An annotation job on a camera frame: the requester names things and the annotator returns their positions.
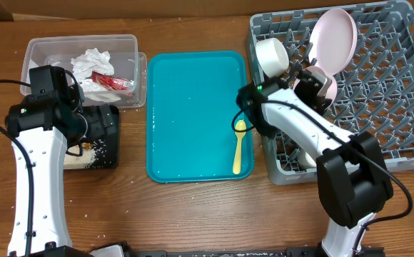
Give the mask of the pink bowl with nuts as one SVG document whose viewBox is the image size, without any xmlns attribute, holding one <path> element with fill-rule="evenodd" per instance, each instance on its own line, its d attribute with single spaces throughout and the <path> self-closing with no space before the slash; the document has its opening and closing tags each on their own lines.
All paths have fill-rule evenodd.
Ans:
<svg viewBox="0 0 414 257">
<path fill-rule="evenodd" d="M 309 66 L 306 69 L 308 69 L 309 71 L 320 71 L 332 80 L 332 84 L 331 84 L 331 87 L 328 91 L 328 95 L 332 98 L 332 103 L 333 103 L 333 101 L 336 97 L 336 94 L 337 94 L 337 83 L 336 83 L 335 79 L 333 78 L 333 76 L 330 75 L 330 74 L 327 74 L 326 72 L 324 72 L 324 70 L 322 70 L 322 68 L 319 68 L 317 66 Z"/>
</svg>

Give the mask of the brown nut clump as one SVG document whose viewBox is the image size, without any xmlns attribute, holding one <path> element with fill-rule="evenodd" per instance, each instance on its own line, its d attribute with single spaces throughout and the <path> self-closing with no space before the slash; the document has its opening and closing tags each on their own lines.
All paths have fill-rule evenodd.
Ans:
<svg viewBox="0 0 414 257">
<path fill-rule="evenodd" d="M 82 148 L 89 150 L 92 149 L 93 145 L 91 143 L 82 143 Z"/>
</svg>

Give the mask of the red snack wrapper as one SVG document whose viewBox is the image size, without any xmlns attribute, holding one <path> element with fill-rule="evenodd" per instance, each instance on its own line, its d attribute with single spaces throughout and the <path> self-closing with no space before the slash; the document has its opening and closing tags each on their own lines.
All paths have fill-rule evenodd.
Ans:
<svg viewBox="0 0 414 257">
<path fill-rule="evenodd" d="M 91 74 L 91 79 L 93 82 L 109 91 L 133 91 L 136 88 L 134 81 L 132 80 L 99 74 L 97 72 Z"/>
</svg>

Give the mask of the white rice pile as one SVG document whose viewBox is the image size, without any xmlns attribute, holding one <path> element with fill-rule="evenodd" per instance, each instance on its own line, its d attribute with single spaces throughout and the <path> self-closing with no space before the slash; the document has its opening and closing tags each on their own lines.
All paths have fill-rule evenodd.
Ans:
<svg viewBox="0 0 414 257">
<path fill-rule="evenodd" d="M 82 146 L 72 146 L 68 149 L 64 159 L 66 170 L 104 168 L 108 163 L 106 154 L 107 144 L 103 139 L 95 140 L 92 149 L 86 150 Z"/>
</svg>

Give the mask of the pale green bowl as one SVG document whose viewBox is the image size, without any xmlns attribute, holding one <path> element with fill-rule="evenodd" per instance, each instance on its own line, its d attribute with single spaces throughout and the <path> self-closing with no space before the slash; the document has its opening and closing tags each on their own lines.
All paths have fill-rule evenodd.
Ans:
<svg viewBox="0 0 414 257">
<path fill-rule="evenodd" d="M 283 43 L 277 38 L 258 41 L 256 44 L 256 56 L 258 64 L 269 78 L 280 76 L 288 70 L 290 61 L 287 51 Z"/>
</svg>

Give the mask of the pink round plate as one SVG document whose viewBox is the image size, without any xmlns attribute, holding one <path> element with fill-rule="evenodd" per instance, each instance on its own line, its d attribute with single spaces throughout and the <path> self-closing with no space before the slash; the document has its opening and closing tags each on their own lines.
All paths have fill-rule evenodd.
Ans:
<svg viewBox="0 0 414 257">
<path fill-rule="evenodd" d="M 330 9 L 316 22 L 309 42 L 308 60 L 326 74 L 342 71 L 353 58 L 357 44 L 357 28 L 352 16 L 343 9 Z"/>
</svg>

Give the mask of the white napkin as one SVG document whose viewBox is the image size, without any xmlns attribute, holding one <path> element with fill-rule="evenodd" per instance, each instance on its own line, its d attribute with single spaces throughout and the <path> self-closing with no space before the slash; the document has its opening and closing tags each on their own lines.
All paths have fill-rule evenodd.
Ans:
<svg viewBox="0 0 414 257">
<path fill-rule="evenodd" d="M 108 89 L 93 79 L 93 72 L 106 76 L 115 74 L 115 68 L 110 63 L 110 59 L 108 51 L 100 52 L 95 48 L 87 49 L 84 54 L 71 60 L 74 76 L 86 98 L 104 103 L 113 103 L 121 99 L 117 94 L 106 93 Z"/>
</svg>

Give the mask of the pale green cup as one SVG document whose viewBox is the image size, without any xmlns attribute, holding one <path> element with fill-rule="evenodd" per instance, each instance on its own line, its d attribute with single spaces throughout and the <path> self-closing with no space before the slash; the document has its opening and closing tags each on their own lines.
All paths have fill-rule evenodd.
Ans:
<svg viewBox="0 0 414 257">
<path fill-rule="evenodd" d="M 304 170 L 316 167 L 315 160 L 302 148 L 299 151 L 297 161 L 298 165 Z"/>
</svg>

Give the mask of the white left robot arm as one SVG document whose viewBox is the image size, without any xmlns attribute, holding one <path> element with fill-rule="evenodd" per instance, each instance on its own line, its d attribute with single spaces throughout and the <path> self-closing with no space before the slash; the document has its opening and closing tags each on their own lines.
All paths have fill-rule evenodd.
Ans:
<svg viewBox="0 0 414 257">
<path fill-rule="evenodd" d="M 69 148 L 102 143 L 103 156 L 88 168 L 118 161 L 119 112 L 109 104 L 83 106 L 72 73 L 58 66 L 29 71 L 31 93 L 9 109 L 6 131 L 14 137 L 16 205 L 9 256 L 36 256 L 70 247 L 64 208 L 64 160 Z"/>
</svg>

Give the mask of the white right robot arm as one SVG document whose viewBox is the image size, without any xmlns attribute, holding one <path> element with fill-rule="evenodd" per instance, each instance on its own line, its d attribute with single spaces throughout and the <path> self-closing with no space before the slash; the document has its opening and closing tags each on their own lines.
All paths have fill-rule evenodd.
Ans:
<svg viewBox="0 0 414 257">
<path fill-rule="evenodd" d="M 258 133 L 282 131 L 315 161 L 318 196 L 330 218 L 319 254 L 360 253 L 367 222 L 393 197 L 376 137 L 332 124 L 278 77 L 240 88 L 236 103 Z"/>
</svg>

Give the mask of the clear plastic waste bin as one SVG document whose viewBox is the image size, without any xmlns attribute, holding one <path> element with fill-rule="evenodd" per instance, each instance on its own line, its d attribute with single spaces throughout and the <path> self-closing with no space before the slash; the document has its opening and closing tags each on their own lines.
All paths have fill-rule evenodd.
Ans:
<svg viewBox="0 0 414 257">
<path fill-rule="evenodd" d="M 132 34 L 59 36 L 30 40 L 24 57 L 21 80 L 29 83 L 29 70 L 39 66 L 59 66 L 74 72 L 71 61 L 88 50 L 108 52 L 113 76 L 131 83 L 130 89 L 120 91 L 87 91 L 85 106 L 111 104 L 120 109 L 145 105 L 147 92 L 147 58 L 138 50 L 137 38 Z"/>
</svg>

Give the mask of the grey dishwasher rack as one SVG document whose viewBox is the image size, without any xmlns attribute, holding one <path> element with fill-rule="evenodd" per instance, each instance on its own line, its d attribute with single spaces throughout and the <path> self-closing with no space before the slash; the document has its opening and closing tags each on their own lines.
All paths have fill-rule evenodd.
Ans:
<svg viewBox="0 0 414 257">
<path fill-rule="evenodd" d="M 328 10 L 339 8 L 353 18 L 358 32 L 353 59 L 334 75 L 335 103 L 325 117 L 353 133 L 374 133 L 391 172 L 414 170 L 414 10 L 407 1 L 320 7 L 255 14 L 249 21 L 248 65 L 253 82 L 267 79 L 258 65 L 258 41 L 278 38 L 290 57 L 286 77 L 294 78 L 294 64 L 309 61 L 313 27 Z M 301 150 L 284 133 L 261 136 L 269 180 L 276 185 L 316 181 L 315 168 L 301 168 Z"/>
</svg>

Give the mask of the black plastic tray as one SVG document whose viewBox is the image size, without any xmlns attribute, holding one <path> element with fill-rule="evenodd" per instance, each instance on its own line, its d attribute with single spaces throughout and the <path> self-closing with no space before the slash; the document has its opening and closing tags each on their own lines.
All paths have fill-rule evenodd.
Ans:
<svg viewBox="0 0 414 257">
<path fill-rule="evenodd" d="M 120 136 L 120 130 L 119 130 L 119 124 L 120 124 L 120 117 L 119 117 L 119 109 L 116 107 L 116 145 L 107 145 L 108 153 L 106 154 L 106 160 L 108 163 L 105 165 L 104 168 L 114 168 L 117 165 L 118 162 L 118 152 L 119 152 L 119 136 Z M 72 146 L 79 146 L 81 147 L 81 140 L 76 143 L 75 145 L 70 145 L 68 147 L 71 148 Z"/>
</svg>

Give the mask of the yellow plastic spoon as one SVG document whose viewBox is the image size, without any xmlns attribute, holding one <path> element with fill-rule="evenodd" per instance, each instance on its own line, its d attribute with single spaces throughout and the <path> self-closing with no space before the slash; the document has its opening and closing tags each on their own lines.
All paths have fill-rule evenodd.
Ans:
<svg viewBox="0 0 414 257">
<path fill-rule="evenodd" d="M 242 159 L 242 141 L 243 137 L 246 135 L 246 122 L 244 120 L 239 120 L 235 125 L 235 134 L 237 137 L 236 142 L 236 152 L 233 160 L 233 173 L 238 175 L 241 172 L 241 159 Z"/>
</svg>

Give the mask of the teal serving tray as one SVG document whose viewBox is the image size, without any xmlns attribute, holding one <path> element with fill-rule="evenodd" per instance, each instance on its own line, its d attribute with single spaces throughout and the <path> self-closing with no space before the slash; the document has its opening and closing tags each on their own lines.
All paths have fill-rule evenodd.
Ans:
<svg viewBox="0 0 414 257">
<path fill-rule="evenodd" d="M 232 121 L 247 84 L 235 51 L 159 54 L 148 64 L 146 171 L 158 183 L 240 180 L 254 168 L 253 134 L 242 140 L 241 171 L 233 172 Z"/>
</svg>

